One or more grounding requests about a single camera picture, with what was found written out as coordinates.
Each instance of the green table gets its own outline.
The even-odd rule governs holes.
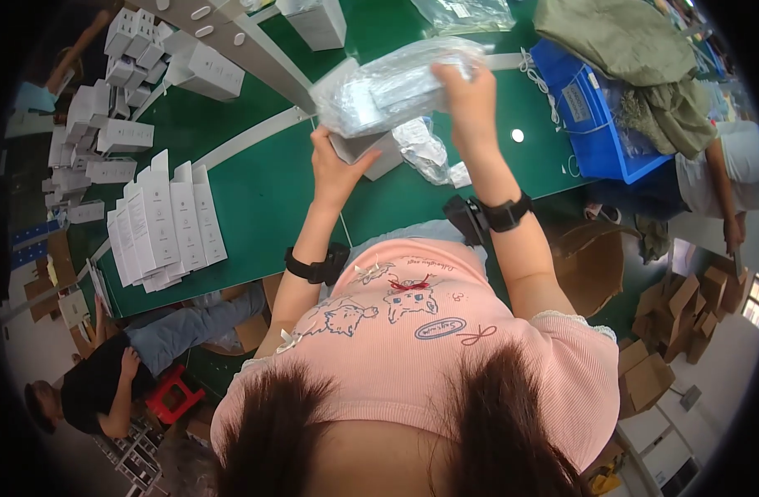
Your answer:
[[[361,64],[390,53],[401,46],[428,36],[431,29],[409,0],[341,0],[348,32],[343,50],[311,53],[302,38],[282,16],[273,17],[261,28],[313,81],[341,62],[355,57]],[[517,25],[510,33],[471,34],[465,37],[487,45],[490,53],[519,52],[539,40],[532,25],[536,2],[510,5]],[[569,173],[573,154],[570,139],[556,133],[546,96],[517,69],[496,72],[498,107],[496,121],[501,152],[521,186],[532,197],[550,195],[586,183]],[[217,102],[186,90],[171,87],[140,122],[154,124],[154,147],[137,154],[138,169],[150,158],[169,149],[170,165],[195,161],[236,134],[289,108],[291,104],[264,83],[247,75],[241,96]],[[524,141],[510,138],[513,129],[524,132]],[[99,261],[115,313],[129,316],[164,304],[178,302],[230,285],[248,282],[283,270],[285,248],[293,245],[313,198],[313,174],[308,135],[310,121],[304,121],[243,150],[209,171],[217,215],[225,239],[228,259],[184,277],[166,290],[145,293],[143,287],[119,286],[111,251]],[[450,142],[451,124],[446,114],[434,115],[434,131],[444,141],[449,163],[459,162]],[[283,192],[271,195],[272,192]],[[457,191],[472,195],[472,188]],[[434,186],[413,168],[401,164],[379,180],[360,181],[343,215],[354,244],[393,230],[440,218],[442,205],[454,195],[450,186]],[[93,185],[86,200],[106,202],[115,207],[122,185]],[[79,270],[106,240],[104,224],[73,226],[68,233],[73,262]],[[340,224],[334,240],[345,242]],[[80,284],[89,304],[92,284]]]

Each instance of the oval logo on shirt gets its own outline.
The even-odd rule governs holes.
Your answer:
[[[415,330],[415,338],[419,340],[432,340],[441,336],[451,335],[463,329],[467,323],[461,317],[444,317],[437,321],[424,324]]]

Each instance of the woman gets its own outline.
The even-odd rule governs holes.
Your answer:
[[[433,72],[480,200],[520,200],[492,73]],[[311,135],[314,201],[293,251],[305,264],[324,260],[376,158],[346,165],[327,135]],[[423,226],[429,238],[364,244],[323,302],[319,285],[284,273],[270,332],[215,413],[220,497],[588,494],[578,473],[619,409],[613,333],[572,316],[532,213],[491,233],[514,315],[477,253]],[[415,230],[405,236],[427,236]]]

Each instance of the woman's left hand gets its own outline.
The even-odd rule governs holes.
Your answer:
[[[314,155],[310,159],[314,165],[316,184],[314,204],[340,212],[357,181],[382,152],[371,150],[358,162],[347,164],[335,153],[329,134],[329,130],[322,125],[310,134],[310,141],[314,144]]]

